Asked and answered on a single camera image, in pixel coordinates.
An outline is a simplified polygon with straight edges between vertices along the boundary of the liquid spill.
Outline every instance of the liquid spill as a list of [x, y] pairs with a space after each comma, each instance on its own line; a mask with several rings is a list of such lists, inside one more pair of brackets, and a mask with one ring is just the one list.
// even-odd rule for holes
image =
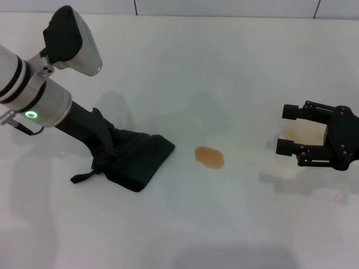
[[224, 167], [224, 157], [219, 150], [210, 147], [197, 147], [195, 149], [196, 161], [203, 163], [206, 167], [212, 169], [221, 169]]
[[297, 144], [323, 145], [325, 129], [325, 124], [297, 119], [285, 122], [281, 135]]

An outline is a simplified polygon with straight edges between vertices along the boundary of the orange stain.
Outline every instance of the orange stain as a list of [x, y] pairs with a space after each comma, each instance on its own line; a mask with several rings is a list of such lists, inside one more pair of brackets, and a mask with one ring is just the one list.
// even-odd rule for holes
[[197, 147], [195, 149], [196, 161], [203, 163], [206, 167], [212, 169], [221, 169], [224, 167], [224, 157], [219, 150], [210, 147]]

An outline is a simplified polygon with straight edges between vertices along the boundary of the white wall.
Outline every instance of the white wall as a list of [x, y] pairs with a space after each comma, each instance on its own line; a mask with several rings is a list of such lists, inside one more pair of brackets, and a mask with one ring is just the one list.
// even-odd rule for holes
[[359, 0], [321, 0], [316, 18], [359, 19]]
[[136, 0], [139, 15], [313, 18], [318, 0]]
[[[0, 0], [0, 11], [313, 18], [319, 0]], [[359, 0], [321, 0], [316, 18], [359, 19]]]
[[134, 0], [0, 0], [0, 11], [54, 12], [67, 4], [81, 13], [136, 14]]

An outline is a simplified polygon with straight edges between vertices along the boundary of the white tabletop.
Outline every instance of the white tabletop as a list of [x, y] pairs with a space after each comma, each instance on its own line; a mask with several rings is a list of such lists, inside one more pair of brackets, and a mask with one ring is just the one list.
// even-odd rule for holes
[[[28, 59], [50, 18], [2, 13], [0, 43]], [[118, 128], [176, 149], [133, 193], [103, 175], [72, 184], [91, 156], [59, 130], [1, 127], [1, 269], [359, 267], [358, 166], [299, 168], [275, 155], [284, 104], [359, 114], [358, 21], [84, 19], [101, 73], [52, 78]], [[198, 163], [197, 146], [220, 150], [224, 167]]]

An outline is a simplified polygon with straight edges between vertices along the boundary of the green led ring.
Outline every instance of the green led ring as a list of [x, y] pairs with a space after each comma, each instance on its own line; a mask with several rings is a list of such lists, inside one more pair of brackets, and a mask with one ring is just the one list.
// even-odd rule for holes
[[30, 119], [35, 119], [38, 117], [38, 114], [34, 111], [28, 111], [25, 113], [25, 116], [27, 116]]

